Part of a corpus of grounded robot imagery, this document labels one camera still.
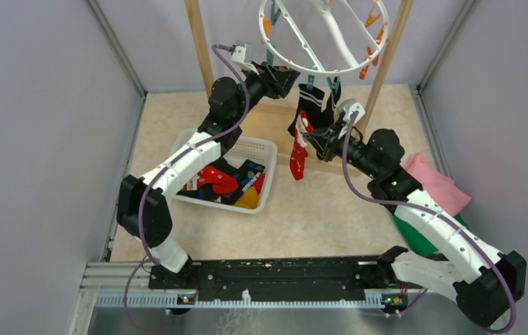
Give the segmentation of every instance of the laundry basket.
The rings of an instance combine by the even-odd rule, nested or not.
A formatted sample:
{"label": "laundry basket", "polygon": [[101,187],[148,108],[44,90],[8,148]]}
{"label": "laundry basket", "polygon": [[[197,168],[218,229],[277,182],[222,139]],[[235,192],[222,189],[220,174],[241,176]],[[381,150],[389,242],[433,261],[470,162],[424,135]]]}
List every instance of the laundry basket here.
{"label": "laundry basket", "polygon": [[[175,151],[179,150],[191,137],[196,129],[185,129],[179,134],[177,140],[173,144],[173,147],[169,155],[173,155]],[[182,195],[175,195],[173,198],[180,201],[191,202],[194,204],[202,204],[204,206],[216,207],[220,209],[226,209],[228,211],[238,211],[247,214],[256,214],[262,211],[266,205],[266,199],[270,194],[270,188],[272,187],[272,180],[274,178],[274,172],[276,170],[276,161],[278,159],[278,147],[272,141],[261,140],[255,137],[240,136],[235,145],[223,156],[230,165],[238,168],[245,162],[246,159],[262,164],[266,167],[264,173],[266,179],[264,185],[259,193],[259,202],[257,207],[254,209],[246,209],[242,207],[235,207],[230,204],[221,204],[214,201],[200,200]]]}

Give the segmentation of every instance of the wire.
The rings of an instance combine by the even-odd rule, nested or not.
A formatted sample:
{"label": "wire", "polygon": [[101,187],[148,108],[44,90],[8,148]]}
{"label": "wire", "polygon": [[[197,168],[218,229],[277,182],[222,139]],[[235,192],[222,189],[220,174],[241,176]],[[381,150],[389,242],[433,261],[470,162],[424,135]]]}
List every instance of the wire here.
{"label": "wire", "polygon": [[[248,91],[247,85],[241,79],[241,76],[239,75],[237,70],[235,70],[233,68],[233,65],[231,65],[231,63],[228,62],[228,60],[226,60],[219,53],[219,51],[217,49],[225,50],[225,51],[229,51],[229,52],[232,49],[229,46],[220,45],[220,44],[215,44],[215,45],[212,46],[212,52],[214,52],[214,54],[222,61],[222,63],[225,64],[226,67],[228,67],[229,70],[231,70],[231,72],[233,72],[233,75],[239,81],[239,83],[241,85],[241,89],[243,90],[243,93],[245,94],[245,110],[243,111],[243,115],[241,115],[241,118],[239,119],[239,121],[237,121],[237,123],[234,124],[231,128],[227,129],[226,131],[223,131],[220,134],[213,135],[211,137],[208,137],[205,140],[202,140],[202,141],[196,143],[196,147],[200,147],[203,144],[206,144],[206,143],[208,143],[210,141],[217,140],[218,138],[221,138],[222,136],[230,134],[232,131],[237,129],[239,127],[239,125],[241,125],[243,120],[245,120],[245,118],[247,117],[247,113],[249,112],[250,99],[249,99],[249,91]],[[171,165],[173,165],[176,162],[178,162],[179,160],[181,160],[186,154],[188,154],[193,149],[194,148],[187,148],[186,150],[182,151],[178,156],[176,156],[175,158],[172,159]],[[139,208],[138,208],[138,232],[139,232],[138,235],[140,236],[140,241],[142,242],[142,248],[144,249],[144,252],[146,253],[146,256],[140,261],[140,263],[136,266],[136,268],[130,274],[130,277],[128,278],[128,282],[126,283],[126,287],[124,288],[124,311],[126,312],[126,317],[128,318],[129,323],[133,326],[134,329],[136,329],[139,332],[145,333],[145,334],[158,334],[158,333],[163,332],[166,328],[168,328],[170,326],[170,325],[167,325],[167,326],[165,326],[163,328],[160,328],[160,329],[144,329],[144,328],[141,328],[141,327],[139,327],[136,324],[136,322],[134,322],[134,320],[132,319],[132,316],[130,315],[130,311],[128,310],[128,290],[130,289],[130,284],[132,283],[134,275],[141,268],[145,270],[144,265],[147,264],[147,263],[152,262],[154,265],[160,265],[159,259],[158,258],[154,258],[153,255],[151,254],[151,251],[149,250],[149,245],[147,244],[146,237],[144,236],[144,228],[143,228],[143,225],[142,225],[142,218],[143,218],[143,212],[144,212],[144,204],[146,202],[146,197],[149,194],[149,191],[153,188],[153,186],[159,180],[159,178],[161,178],[166,173],[167,170],[168,170],[168,167],[164,167],[153,178],[153,180],[151,180],[149,185],[144,189],[142,197],[140,198],[140,204],[139,204]]]}
{"label": "wire", "polygon": [[[356,120],[357,115],[358,115],[358,112],[354,112],[352,117],[350,118],[350,123],[348,124],[348,131],[346,132],[346,135],[344,138],[344,145],[342,148],[342,171],[344,172],[344,178],[346,179],[346,184],[348,185],[348,188],[362,200],[366,200],[368,202],[372,202],[375,204],[405,206],[405,207],[411,207],[413,209],[419,209],[430,215],[438,216],[438,218],[446,222],[451,228],[453,228],[454,230],[458,230],[459,234],[465,239],[465,241],[469,245],[471,245],[471,247],[490,266],[490,269],[494,272],[494,274],[496,275],[496,278],[498,278],[498,281],[500,282],[500,285],[502,286],[502,290],[504,290],[504,294],[506,295],[506,298],[508,300],[508,305],[510,306],[510,320],[508,321],[508,324],[506,326],[504,326],[501,329],[488,329],[485,327],[483,328],[492,334],[503,334],[503,333],[509,332],[510,329],[512,329],[512,327],[514,327],[514,324],[516,323],[516,304],[514,303],[512,292],[510,291],[510,288],[508,287],[506,280],[504,280],[504,277],[502,276],[502,274],[496,267],[496,264],[494,264],[494,262],[488,257],[485,251],[483,251],[483,249],[480,248],[479,245],[462,229],[462,226],[455,224],[451,219],[447,218],[446,216],[438,214],[436,211],[433,211],[419,204],[411,204],[408,202],[395,201],[395,200],[378,200],[378,199],[369,198],[365,196],[364,194],[360,193],[356,189],[356,187],[353,185],[352,180],[350,179],[350,175],[348,174],[347,154],[348,154],[348,144],[350,141],[350,135],[352,134],[352,128],[354,127],[354,120]],[[419,299],[416,298],[416,300],[414,300],[414,302],[412,302],[412,304],[409,305],[409,307],[405,311],[408,311],[418,300]]]}

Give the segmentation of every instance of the pink cloth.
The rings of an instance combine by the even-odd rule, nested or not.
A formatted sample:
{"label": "pink cloth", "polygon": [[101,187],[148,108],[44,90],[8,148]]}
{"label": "pink cloth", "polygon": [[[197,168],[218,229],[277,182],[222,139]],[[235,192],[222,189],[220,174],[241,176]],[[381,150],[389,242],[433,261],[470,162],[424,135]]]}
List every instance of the pink cloth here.
{"label": "pink cloth", "polygon": [[451,178],[436,171],[422,154],[410,156],[404,169],[418,179],[432,199],[451,216],[459,214],[471,201],[471,197],[458,189]]}

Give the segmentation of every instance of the white wall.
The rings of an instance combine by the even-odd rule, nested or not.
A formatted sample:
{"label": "white wall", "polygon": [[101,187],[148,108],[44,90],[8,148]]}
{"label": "white wall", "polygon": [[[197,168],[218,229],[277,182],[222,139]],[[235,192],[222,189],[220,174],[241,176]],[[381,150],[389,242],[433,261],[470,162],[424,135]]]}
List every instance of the white wall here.
{"label": "white wall", "polygon": [[[296,1],[300,0],[285,0],[285,3],[289,9],[298,8],[299,6],[295,6]],[[192,33],[182,0],[100,0],[99,2],[145,89],[149,91],[203,89]],[[372,0],[349,2],[365,20]],[[464,0],[415,1],[387,75],[388,83],[420,82],[464,2]],[[230,45],[237,40],[248,41],[257,47],[256,60],[265,60],[265,49],[259,42],[257,26],[260,3],[261,1],[258,0],[201,1],[208,44]],[[400,0],[384,0],[384,3],[391,20],[394,20]],[[341,59],[333,55],[333,42],[328,40],[329,35],[318,24],[318,15],[309,10],[308,5],[301,8],[305,10],[300,12],[295,10],[291,13],[295,20],[302,24],[308,42],[314,50],[322,59],[330,63]],[[340,18],[346,17],[342,14],[343,12],[336,14],[340,23],[343,23]],[[279,34],[281,27],[274,28],[271,37],[278,46],[286,47],[287,54],[301,50],[300,46],[295,46],[300,45],[299,43],[291,44],[294,41],[292,33],[288,34],[287,31],[285,36],[281,36]],[[354,29],[343,30],[349,42],[362,39],[358,34],[352,33],[356,31]],[[362,51],[365,55],[365,47],[362,44],[358,46],[356,48],[356,43],[352,44],[353,49]],[[224,66],[213,55],[211,61],[215,77],[226,74]],[[371,69],[364,81],[358,79],[358,73],[343,77],[342,81],[347,84],[371,84],[376,72],[376,68]],[[299,79],[306,81],[306,76]],[[320,79],[318,83],[323,84],[325,80]]]}
{"label": "white wall", "polygon": [[426,98],[453,178],[474,198],[469,224],[527,259],[528,334],[528,1],[482,1]]}
{"label": "white wall", "polygon": [[0,334],[64,334],[140,99],[83,0],[0,0]]}

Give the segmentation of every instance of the wooden post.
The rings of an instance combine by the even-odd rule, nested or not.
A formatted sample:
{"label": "wooden post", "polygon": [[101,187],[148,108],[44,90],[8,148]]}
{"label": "wooden post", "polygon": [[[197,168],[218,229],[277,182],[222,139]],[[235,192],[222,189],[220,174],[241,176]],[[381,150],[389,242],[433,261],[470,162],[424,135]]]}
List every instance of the wooden post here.
{"label": "wooden post", "polygon": [[377,76],[375,81],[372,83],[372,89],[370,90],[368,100],[366,101],[366,106],[364,107],[366,114],[357,124],[358,128],[363,133],[366,129],[366,126],[368,125],[368,121],[372,115],[372,110],[375,108],[377,99],[379,98],[379,93],[383,87],[383,83],[385,82],[387,71],[389,71],[389,66],[391,65],[393,56],[395,55],[395,50],[397,49],[397,45],[399,44],[401,34],[403,33],[407,18],[409,17],[409,12],[412,11],[413,5],[414,0],[401,0],[399,11],[397,12],[397,17],[395,18],[395,24],[393,25],[393,30],[391,31],[389,41],[385,46],[386,49],[385,53],[383,54],[383,59],[379,65]]}
{"label": "wooden post", "polygon": [[212,65],[210,64],[209,47],[206,44],[206,36],[204,34],[204,24],[202,23],[200,4],[198,0],[184,1],[186,3],[188,20],[190,20],[190,28],[192,29],[192,37],[194,38],[194,46],[196,47],[198,62],[200,63],[204,88],[206,89],[207,96],[210,96],[210,90],[214,82],[214,75],[212,74]]}

